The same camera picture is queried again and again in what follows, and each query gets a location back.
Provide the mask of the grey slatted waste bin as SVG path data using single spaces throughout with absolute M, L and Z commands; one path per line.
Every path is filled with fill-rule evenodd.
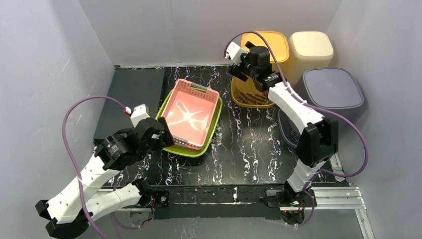
M 309 105 L 337 113 L 349 121 L 364 104 L 357 81 L 348 71 L 338 67 L 306 70 L 293 90 Z

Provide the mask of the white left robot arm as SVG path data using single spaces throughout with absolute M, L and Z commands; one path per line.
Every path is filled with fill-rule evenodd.
M 136 127 L 121 129 L 105 138 L 86 166 L 59 194 L 35 205 L 39 216 L 49 221 L 49 236 L 75 239 L 94 221 L 120 208 L 153 207 L 159 195 L 144 179 L 98 197 L 95 193 L 127 166 L 172 145 L 174 140 L 163 117 L 142 119 Z

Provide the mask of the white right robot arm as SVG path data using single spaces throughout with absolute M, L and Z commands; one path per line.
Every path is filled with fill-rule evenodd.
M 246 47 L 248 51 L 235 42 L 226 46 L 224 57 L 233 62 L 229 73 L 243 81 L 251 78 L 256 90 L 265 93 L 298 130 L 298 161 L 284 184 L 281 201 L 286 204 L 299 201 L 326 161 L 338 151 L 338 122 L 312 109 L 293 90 L 282 70 L 272 69 L 272 50 L 250 42 Z

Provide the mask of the cream bin liner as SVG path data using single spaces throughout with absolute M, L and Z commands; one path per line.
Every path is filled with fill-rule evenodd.
M 288 44 L 290 56 L 284 74 L 292 87 L 306 70 L 327 67 L 334 56 L 329 37 L 320 31 L 295 32 Z

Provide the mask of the orange slatted waste bin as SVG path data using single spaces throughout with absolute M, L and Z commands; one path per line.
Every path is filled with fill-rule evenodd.
M 284 34 L 276 31 L 248 31 L 241 34 L 241 44 L 231 40 L 224 58 L 233 62 L 229 68 L 231 98 L 243 108 L 269 108 L 268 90 L 282 82 L 278 69 L 289 59 L 289 45 Z

